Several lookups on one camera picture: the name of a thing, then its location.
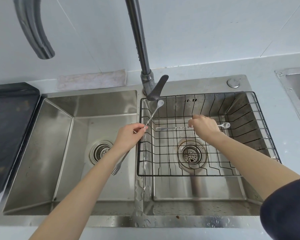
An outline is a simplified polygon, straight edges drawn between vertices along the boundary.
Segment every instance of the dish cloth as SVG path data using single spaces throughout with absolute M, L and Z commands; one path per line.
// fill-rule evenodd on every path
M 58 91 L 84 90 L 96 88 L 113 88 L 125 86 L 126 70 L 92 74 L 59 76 L 56 89 Z

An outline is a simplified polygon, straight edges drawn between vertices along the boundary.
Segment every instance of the white tiled wall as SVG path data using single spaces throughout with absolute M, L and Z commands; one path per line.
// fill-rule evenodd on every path
M 300 0 L 139 0 L 150 67 L 300 52 Z M 0 83 L 139 70 L 124 0 L 42 0 L 56 56 L 40 60 L 0 0 Z

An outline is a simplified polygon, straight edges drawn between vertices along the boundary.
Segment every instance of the dark sleeve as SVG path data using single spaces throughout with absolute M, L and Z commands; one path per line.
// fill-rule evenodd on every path
M 300 240 L 300 179 L 273 192 L 260 209 L 263 228 L 274 240 Z

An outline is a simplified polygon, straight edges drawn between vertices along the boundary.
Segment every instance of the forearm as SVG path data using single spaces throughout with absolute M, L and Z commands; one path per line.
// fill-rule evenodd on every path
M 300 178 L 300 175 L 270 157 L 226 136 L 215 132 L 207 141 L 218 149 L 266 199 L 280 187 Z
M 79 239 L 101 190 L 123 154 L 115 148 L 109 150 L 48 215 L 30 239 Z

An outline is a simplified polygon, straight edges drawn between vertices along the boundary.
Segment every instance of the faucet handle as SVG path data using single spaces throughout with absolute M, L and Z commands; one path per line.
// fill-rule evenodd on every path
M 163 75 L 160 78 L 160 80 L 158 81 L 154 89 L 147 95 L 147 100 L 155 101 L 160 98 L 161 91 L 164 88 L 164 85 L 166 84 L 168 78 L 169 78 L 168 75 Z

